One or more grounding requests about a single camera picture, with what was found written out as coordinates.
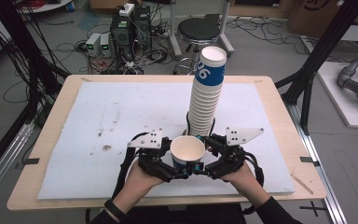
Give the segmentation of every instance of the person's right hand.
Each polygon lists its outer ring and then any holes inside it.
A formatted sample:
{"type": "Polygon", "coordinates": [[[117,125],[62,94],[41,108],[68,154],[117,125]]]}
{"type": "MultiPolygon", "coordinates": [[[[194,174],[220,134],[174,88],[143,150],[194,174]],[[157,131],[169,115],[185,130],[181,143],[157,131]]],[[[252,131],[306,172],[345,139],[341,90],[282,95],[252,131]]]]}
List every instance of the person's right hand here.
{"type": "Polygon", "coordinates": [[[245,196],[255,208],[265,203],[270,197],[257,182],[246,161],[238,171],[224,175],[221,179],[230,182],[238,193],[245,196]]]}

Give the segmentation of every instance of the table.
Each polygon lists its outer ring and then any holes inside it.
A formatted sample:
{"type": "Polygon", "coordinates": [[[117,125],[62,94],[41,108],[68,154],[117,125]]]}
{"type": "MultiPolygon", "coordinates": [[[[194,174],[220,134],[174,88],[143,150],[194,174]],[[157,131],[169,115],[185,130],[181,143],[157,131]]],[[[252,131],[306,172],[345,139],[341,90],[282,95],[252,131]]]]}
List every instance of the table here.
{"type": "MultiPolygon", "coordinates": [[[[225,4],[223,5],[222,10],[222,20],[220,21],[220,35],[218,41],[221,42],[223,45],[223,48],[227,52],[227,56],[230,57],[231,54],[234,53],[234,48],[229,43],[226,35],[225,35],[225,29],[226,29],[226,22],[227,22],[227,16],[229,12],[229,6],[231,5],[232,0],[225,0],[225,4]]],[[[180,50],[178,41],[176,39],[175,35],[175,19],[176,19],[176,0],[171,0],[171,30],[168,31],[168,36],[170,37],[171,46],[173,48],[173,52],[175,54],[175,59],[179,59],[182,57],[182,51],[180,50]]]]}
{"type": "MultiPolygon", "coordinates": [[[[53,106],[48,120],[35,143],[30,158],[40,158],[38,164],[26,165],[14,188],[7,207],[10,210],[34,210],[52,208],[102,207],[105,200],[43,200],[36,199],[47,170],[49,156],[60,137],[61,129],[76,99],[83,82],[177,82],[190,83],[188,76],[69,76],[53,106]]],[[[277,200],[322,199],[326,196],[324,185],[313,163],[302,162],[300,157],[308,157],[293,122],[269,77],[226,76],[227,83],[254,83],[263,102],[268,120],[282,150],[283,159],[291,174],[296,192],[274,195],[277,200]]],[[[138,205],[174,205],[200,203],[241,203],[247,200],[240,195],[214,195],[196,197],[144,198],[138,205]]]]}

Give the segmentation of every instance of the black sleeve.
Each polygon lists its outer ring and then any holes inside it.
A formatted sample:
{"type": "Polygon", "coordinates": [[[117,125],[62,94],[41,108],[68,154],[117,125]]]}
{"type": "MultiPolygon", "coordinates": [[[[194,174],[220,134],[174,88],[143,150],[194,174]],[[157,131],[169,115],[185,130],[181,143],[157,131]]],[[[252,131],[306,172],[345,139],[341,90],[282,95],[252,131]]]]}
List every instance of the black sleeve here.
{"type": "Polygon", "coordinates": [[[264,224],[298,224],[301,223],[290,216],[274,198],[270,197],[255,210],[264,224]]]}
{"type": "Polygon", "coordinates": [[[95,217],[90,224],[118,224],[105,210],[95,217]]]}

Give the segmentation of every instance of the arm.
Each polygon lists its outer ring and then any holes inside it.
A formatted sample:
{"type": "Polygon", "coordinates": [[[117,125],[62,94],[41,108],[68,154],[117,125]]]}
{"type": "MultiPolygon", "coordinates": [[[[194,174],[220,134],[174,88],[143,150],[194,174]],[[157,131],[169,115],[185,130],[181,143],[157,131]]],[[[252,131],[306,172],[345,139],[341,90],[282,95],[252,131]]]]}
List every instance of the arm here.
{"type": "MultiPolygon", "coordinates": [[[[136,161],[130,170],[123,189],[113,200],[113,204],[124,214],[127,214],[153,187],[162,184],[159,178],[148,175],[136,161]]],[[[91,224],[119,223],[118,218],[104,209],[91,224]]]]}
{"type": "Polygon", "coordinates": [[[258,184],[246,162],[240,170],[225,175],[222,180],[230,182],[239,194],[245,196],[255,207],[255,211],[265,224],[300,223],[293,219],[267,192],[258,184]]]}

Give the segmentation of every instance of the stack of paper cups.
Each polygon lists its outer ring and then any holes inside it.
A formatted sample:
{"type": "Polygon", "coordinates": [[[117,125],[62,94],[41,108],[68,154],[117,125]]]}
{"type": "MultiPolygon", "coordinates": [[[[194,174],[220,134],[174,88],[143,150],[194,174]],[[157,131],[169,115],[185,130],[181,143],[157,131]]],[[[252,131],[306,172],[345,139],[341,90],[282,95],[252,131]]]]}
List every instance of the stack of paper cups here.
{"type": "Polygon", "coordinates": [[[226,60],[226,52],[218,47],[206,47],[201,51],[191,91],[187,134],[209,135],[223,87],[226,60]]]}

